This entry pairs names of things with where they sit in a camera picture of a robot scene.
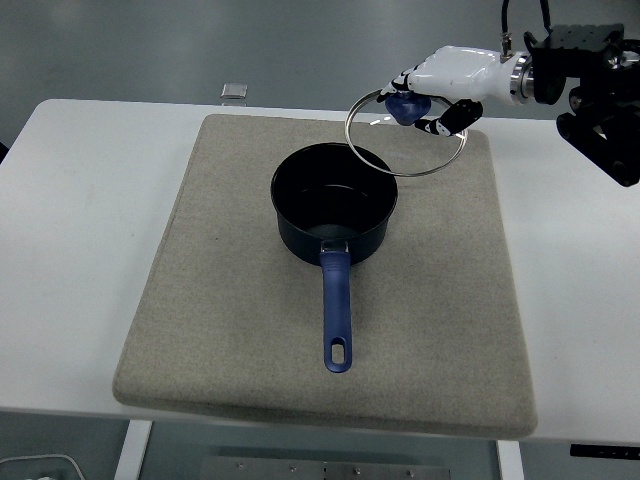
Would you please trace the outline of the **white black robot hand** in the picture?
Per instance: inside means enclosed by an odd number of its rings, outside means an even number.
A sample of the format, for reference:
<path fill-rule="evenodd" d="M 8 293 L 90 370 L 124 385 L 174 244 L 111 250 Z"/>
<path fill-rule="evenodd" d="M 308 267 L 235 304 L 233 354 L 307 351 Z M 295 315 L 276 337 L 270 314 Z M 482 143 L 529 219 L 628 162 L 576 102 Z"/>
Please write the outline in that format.
<path fill-rule="evenodd" d="M 507 105 L 525 103 L 527 60 L 521 52 L 503 60 L 496 51 L 441 47 L 389 82 L 376 101 L 400 125 L 452 136 L 480 119 L 482 101 L 489 97 Z"/>

